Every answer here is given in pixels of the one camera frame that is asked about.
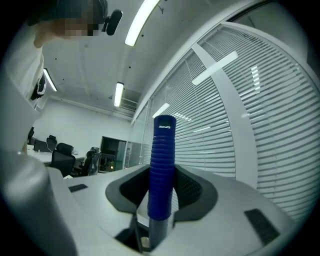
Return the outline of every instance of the linear light fixture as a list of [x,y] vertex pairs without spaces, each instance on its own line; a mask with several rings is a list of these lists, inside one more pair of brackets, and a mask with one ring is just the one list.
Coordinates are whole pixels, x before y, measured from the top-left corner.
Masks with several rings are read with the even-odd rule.
[[116,107],[120,106],[121,98],[122,98],[122,92],[124,91],[124,86],[125,84],[122,82],[117,82],[116,83],[116,88],[115,88],[115,97],[114,97],[114,105]]
[[49,84],[51,85],[52,89],[53,89],[55,92],[57,92],[58,90],[57,90],[57,88],[55,87],[54,82],[52,82],[52,79],[51,79],[51,77],[50,77],[50,75],[49,75],[49,73],[48,73],[48,70],[47,70],[46,68],[43,69],[43,73],[44,73],[44,75],[45,75],[45,78],[49,81]]
[[138,36],[150,16],[153,9],[157,6],[160,0],[144,0],[140,9],[136,13],[134,20],[125,39],[125,44],[135,46]]
[[197,132],[201,132],[201,131],[204,131],[204,130],[207,130],[207,129],[210,129],[210,128],[211,128],[211,126],[206,127],[206,128],[202,128],[202,129],[200,129],[200,130],[194,130],[193,132],[194,132],[194,133],[197,133]]
[[169,108],[169,104],[168,103],[164,103],[162,105],[162,107],[159,108],[159,110],[157,112],[154,113],[154,115],[152,116],[152,118],[156,118],[157,116],[161,115],[162,112],[164,112],[167,108]]
[[217,63],[210,66],[207,70],[202,72],[198,77],[196,77],[192,83],[197,86],[201,84],[204,80],[210,77],[213,73],[217,70],[222,69],[226,65],[230,64],[231,62],[235,61],[238,58],[237,52],[234,50],[233,52],[229,53],[227,56],[223,57]]

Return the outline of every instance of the blue cylinder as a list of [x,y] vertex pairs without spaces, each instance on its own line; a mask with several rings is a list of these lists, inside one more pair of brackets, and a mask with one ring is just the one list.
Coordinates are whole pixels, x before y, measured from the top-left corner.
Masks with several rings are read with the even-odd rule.
[[154,119],[153,143],[149,170],[148,215],[164,221],[171,214],[175,175],[175,134],[177,120],[170,115]]

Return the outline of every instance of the ceiling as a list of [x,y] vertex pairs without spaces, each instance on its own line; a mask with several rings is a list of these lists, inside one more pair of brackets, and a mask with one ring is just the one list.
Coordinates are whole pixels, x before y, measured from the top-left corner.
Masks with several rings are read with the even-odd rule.
[[133,116],[133,111],[114,106],[116,83],[124,83],[125,99],[138,102],[157,63],[212,2],[218,0],[161,0],[130,47],[125,39],[143,0],[108,0],[109,15],[115,9],[123,12],[114,36],[99,31],[97,36],[55,39],[44,46],[44,67],[58,89],[55,96]]

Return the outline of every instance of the doorway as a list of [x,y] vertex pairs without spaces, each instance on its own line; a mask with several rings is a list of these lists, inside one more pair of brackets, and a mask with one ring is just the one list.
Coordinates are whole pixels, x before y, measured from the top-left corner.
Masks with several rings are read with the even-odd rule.
[[114,172],[123,169],[126,141],[102,137],[100,168],[102,172]]

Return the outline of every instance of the table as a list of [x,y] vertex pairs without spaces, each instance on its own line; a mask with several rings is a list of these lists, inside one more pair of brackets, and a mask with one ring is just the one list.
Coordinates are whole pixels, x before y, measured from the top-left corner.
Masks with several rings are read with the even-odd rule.
[[[33,149],[28,149],[27,154],[28,156],[38,159],[40,162],[44,164],[51,163],[51,159],[52,159],[51,152],[36,152]],[[85,158],[84,155],[73,154],[73,156],[75,157],[75,160],[80,160]]]

